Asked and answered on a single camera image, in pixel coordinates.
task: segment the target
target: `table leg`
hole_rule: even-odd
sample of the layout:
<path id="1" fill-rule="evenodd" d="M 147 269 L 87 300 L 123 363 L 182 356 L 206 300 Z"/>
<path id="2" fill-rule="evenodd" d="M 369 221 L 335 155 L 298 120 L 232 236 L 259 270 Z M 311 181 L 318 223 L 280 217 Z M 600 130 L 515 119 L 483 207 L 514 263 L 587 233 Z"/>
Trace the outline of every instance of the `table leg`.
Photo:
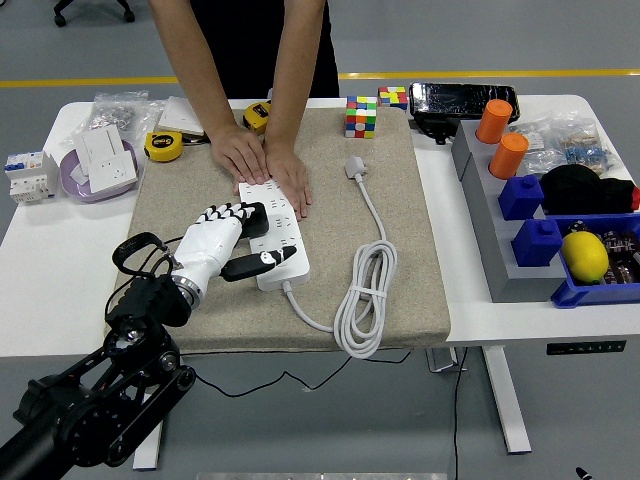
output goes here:
<path id="1" fill-rule="evenodd" d="M 150 396 L 150 394 L 145 393 L 144 401 L 146 402 Z M 162 422 L 160 422 L 138 448 L 136 448 L 133 455 L 134 470 L 155 470 L 157 468 L 161 437 Z"/>
<path id="2" fill-rule="evenodd" d="M 501 345 L 482 347 L 482 352 L 498 406 L 507 451 L 511 454 L 530 453 L 531 444 L 511 380 L 507 358 L 504 355 L 504 347 Z"/>

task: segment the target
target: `black shirt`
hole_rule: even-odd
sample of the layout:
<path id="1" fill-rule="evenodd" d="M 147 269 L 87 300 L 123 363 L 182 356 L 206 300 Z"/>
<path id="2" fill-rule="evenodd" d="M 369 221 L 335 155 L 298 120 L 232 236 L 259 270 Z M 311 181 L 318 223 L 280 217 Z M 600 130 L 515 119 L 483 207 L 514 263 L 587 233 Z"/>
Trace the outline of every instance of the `black shirt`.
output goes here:
<path id="1" fill-rule="evenodd" d="M 191 7 L 227 98 L 266 98 L 273 87 L 284 0 L 191 0 Z M 327 4 L 309 96 L 340 96 Z"/>

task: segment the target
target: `black cable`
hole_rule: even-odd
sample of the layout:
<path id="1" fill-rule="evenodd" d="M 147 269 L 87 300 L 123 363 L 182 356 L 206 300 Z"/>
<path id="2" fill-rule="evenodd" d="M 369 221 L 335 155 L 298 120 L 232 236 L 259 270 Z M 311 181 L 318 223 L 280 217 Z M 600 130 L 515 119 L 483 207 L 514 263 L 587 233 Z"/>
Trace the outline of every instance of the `black cable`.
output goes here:
<path id="1" fill-rule="evenodd" d="M 158 270 L 158 267 L 165 262 L 167 263 L 167 273 L 171 273 L 173 271 L 173 260 L 171 260 L 171 257 L 166 254 L 160 257 L 158 261 L 156 261 L 156 263 L 153 264 L 153 267 L 151 267 L 150 272 L 153 275 L 155 275 L 156 271 Z"/>
<path id="2" fill-rule="evenodd" d="M 460 386 L 464 361 L 467 359 L 467 351 L 468 347 L 465 347 L 462 361 L 460 362 L 460 370 L 458 370 L 458 378 L 456 379 L 456 388 L 453 394 L 453 451 L 456 459 L 455 480 L 458 480 L 458 387 Z"/>
<path id="3" fill-rule="evenodd" d="M 407 352 L 407 354 L 402 357 L 402 359 L 400 360 L 372 360 L 370 358 L 365 359 L 367 362 L 371 362 L 371 363 L 392 363 L 392 364 L 400 364 L 403 363 L 407 357 L 411 355 L 411 350 L 409 350 Z M 280 375 L 277 379 L 269 382 L 269 383 L 265 383 L 263 385 L 260 385 L 258 387 L 254 387 L 250 390 L 247 390 L 246 392 L 243 393 L 227 393 L 224 390 L 222 390 L 222 388 L 218 387 L 217 385 L 215 385 L 214 383 L 208 382 L 205 379 L 203 379 L 202 377 L 200 377 L 197 373 L 196 373 L 196 378 L 198 380 L 200 380 L 202 383 L 204 383 L 205 385 L 208 385 L 209 387 L 215 388 L 216 390 L 218 390 L 221 394 L 223 394 L 225 397 L 229 397 L 229 398 L 238 398 L 238 397 L 244 397 L 245 395 L 249 395 L 250 393 L 256 392 L 258 390 L 261 390 L 263 388 L 266 387 L 270 387 L 271 385 L 275 385 L 276 383 L 278 383 L 280 380 L 282 380 L 284 377 L 290 377 L 293 378 L 294 380 L 297 380 L 299 383 L 301 383 L 302 385 L 304 385 L 306 388 L 308 388 L 310 391 L 314 391 L 314 390 L 318 390 L 320 387 L 322 387 L 325 383 L 327 383 L 329 380 L 331 380 L 334 376 L 336 376 L 338 374 L 338 372 L 340 372 L 340 370 L 342 370 L 344 367 L 347 366 L 347 363 L 349 363 L 351 361 L 351 359 L 353 359 L 353 357 L 349 357 L 345 360 L 345 362 L 340 366 L 340 368 L 338 368 L 335 372 L 333 372 L 331 375 L 329 375 L 326 379 L 324 379 L 321 383 L 319 383 L 318 385 L 316 385 L 315 387 L 310 386 L 307 382 L 305 382 L 304 380 L 302 380 L 299 377 L 296 377 L 295 375 L 292 375 L 291 373 L 287 372 L 286 370 L 284 372 L 282 372 L 282 375 Z"/>
<path id="4" fill-rule="evenodd" d="M 302 380 L 301 378 L 296 377 L 295 375 L 290 374 L 289 372 L 287 372 L 286 370 L 284 372 L 282 372 L 282 375 L 280 375 L 277 379 L 269 382 L 269 383 L 265 383 L 264 385 L 260 385 L 258 387 L 254 387 L 251 390 L 247 390 L 246 392 L 243 393 L 227 393 L 224 390 L 222 390 L 220 387 L 218 387 L 217 385 L 211 383 L 211 382 L 207 382 L 205 379 L 203 379 L 200 375 L 198 375 L 196 373 L 196 378 L 198 380 L 200 380 L 202 383 L 204 383 L 205 385 L 208 385 L 209 387 L 213 387 L 216 390 L 218 390 L 221 394 L 223 394 L 225 397 L 229 397 L 229 398 L 238 398 L 238 397 L 244 397 L 245 395 L 249 395 L 250 393 L 256 392 L 258 390 L 261 390 L 263 388 L 266 387 L 270 387 L 271 385 L 275 385 L 276 383 L 278 383 L 280 380 L 282 380 L 285 376 L 291 377 L 294 380 L 297 380 L 298 382 L 300 382 L 302 385 L 304 385 L 306 388 L 308 388 L 309 390 L 313 391 L 313 390 L 317 390 L 320 387 L 322 387 L 325 383 L 327 383 L 329 380 L 331 380 L 335 375 L 338 374 L 338 372 L 340 372 L 340 370 L 342 370 L 344 367 L 347 366 L 347 363 L 349 363 L 351 361 L 353 357 L 349 357 L 345 360 L 345 362 L 340 366 L 340 368 L 338 368 L 335 372 L 333 372 L 331 375 L 329 375 L 324 381 L 322 381 L 322 383 L 316 385 L 315 387 L 310 386 L 307 382 L 305 382 L 304 380 Z"/>

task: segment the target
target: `black case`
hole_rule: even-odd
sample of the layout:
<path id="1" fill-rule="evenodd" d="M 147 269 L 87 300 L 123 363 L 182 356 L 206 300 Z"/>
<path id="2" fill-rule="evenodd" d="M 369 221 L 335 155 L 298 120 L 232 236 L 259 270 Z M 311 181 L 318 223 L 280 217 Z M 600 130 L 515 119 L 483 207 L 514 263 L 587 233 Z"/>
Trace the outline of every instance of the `black case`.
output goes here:
<path id="1" fill-rule="evenodd" d="M 509 123 L 520 118 L 518 97 L 510 86 L 412 83 L 409 87 L 411 115 L 420 130 L 439 145 L 455 136 L 460 120 L 480 120 L 487 102 L 495 98 L 513 107 Z"/>

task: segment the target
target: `lemon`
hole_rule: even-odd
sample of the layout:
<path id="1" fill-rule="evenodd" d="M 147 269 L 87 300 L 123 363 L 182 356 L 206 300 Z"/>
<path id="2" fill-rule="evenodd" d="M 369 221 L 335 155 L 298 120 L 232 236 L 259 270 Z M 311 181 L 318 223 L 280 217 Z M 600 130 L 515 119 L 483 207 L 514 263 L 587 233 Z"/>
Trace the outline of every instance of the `lemon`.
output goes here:
<path id="1" fill-rule="evenodd" d="M 609 268 L 606 248 L 590 232 L 573 232 L 564 237 L 562 255 L 571 275 L 585 283 L 597 282 Z"/>

